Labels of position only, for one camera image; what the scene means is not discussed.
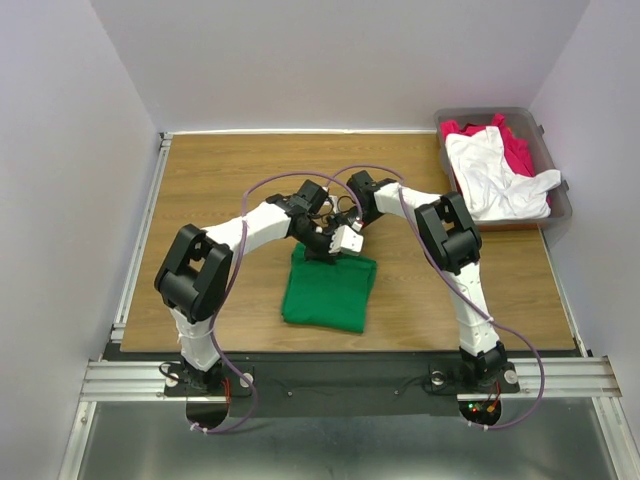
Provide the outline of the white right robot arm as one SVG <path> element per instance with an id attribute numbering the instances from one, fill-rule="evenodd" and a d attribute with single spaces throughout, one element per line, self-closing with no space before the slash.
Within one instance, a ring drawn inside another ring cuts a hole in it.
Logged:
<path id="1" fill-rule="evenodd" d="M 366 225 L 385 214 L 406 219 L 449 288 L 459 327 L 463 384 L 482 390 L 498 381 L 508 359 L 481 285 L 481 235 L 462 197 L 420 192 L 392 179 L 376 181 L 364 170 L 353 174 L 347 186 L 360 202 Z"/>

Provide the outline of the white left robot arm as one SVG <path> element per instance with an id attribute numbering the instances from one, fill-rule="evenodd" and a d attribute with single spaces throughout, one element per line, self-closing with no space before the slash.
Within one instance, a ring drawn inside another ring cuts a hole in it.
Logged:
<path id="1" fill-rule="evenodd" d="M 214 336 L 215 317 L 229 296 L 243 257 L 272 241 L 292 237 L 329 259 L 329 234 L 316 222 L 330 203 L 328 189 L 307 180 L 291 195 L 274 194 L 227 222 L 179 229 L 154 280 L 172 315 L 187 381 L 199 393 L 223 382 L 223 361 Z"/>

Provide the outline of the green t shirt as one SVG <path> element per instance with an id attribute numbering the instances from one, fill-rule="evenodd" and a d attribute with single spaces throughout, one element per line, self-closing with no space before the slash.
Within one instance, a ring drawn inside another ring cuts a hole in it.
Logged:
<path id="1" fill-rule="evenodd" d="M 281 304 L 283 320 L 361 334 L 377 275 L 377 262 L 367 257 L 339 256 L 333 264 L 306 257 L 297 244 Z"/>

